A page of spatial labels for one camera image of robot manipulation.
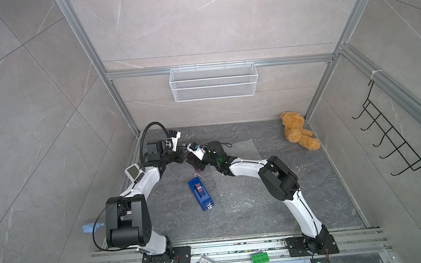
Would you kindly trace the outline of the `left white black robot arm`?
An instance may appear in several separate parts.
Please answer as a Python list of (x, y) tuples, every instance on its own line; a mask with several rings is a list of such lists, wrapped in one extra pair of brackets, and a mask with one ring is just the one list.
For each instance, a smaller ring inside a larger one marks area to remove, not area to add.
[[(158, 140), (143, 152), (145, 136), (149, 128), (159, 126), (165, 133), (165, 140)], [(96, 248), (105, 252), (115, 252), (138, 248), (143, 253), (168, 258), (173, 257), (171, 240), (153, 230), (146, 199), (154, 186), (161, 180), (166, 166), (183, 163), (185, 154), (178, 147), (180, 132), (168, 130), (159, 122), (151, 122), (144, 129), (140, 139), (140, 164), (131, 165), (137, 171), (132, 184), (118, 197), (106, 201), (100, 214), (105, 214), (105, 234), (107, 247), (101, 247), (92, 235)]]

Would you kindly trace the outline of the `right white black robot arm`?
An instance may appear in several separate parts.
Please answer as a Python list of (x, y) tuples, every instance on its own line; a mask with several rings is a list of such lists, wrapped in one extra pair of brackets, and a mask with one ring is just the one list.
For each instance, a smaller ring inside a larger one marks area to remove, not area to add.
[(303, 198), (297, 175), (281, 159), (272, 156), (267, 160), (249, 160), (230, 156), (218, 141), (203, 145), (192, 143), (188, 151), (202, 167), (213, 166), (226, 176), (260, 179), (270, 195), (282, 201), (298, 222), (307, 250), (311, 254), (325, 250), (325, 243), (330, 238), (328, 229)]

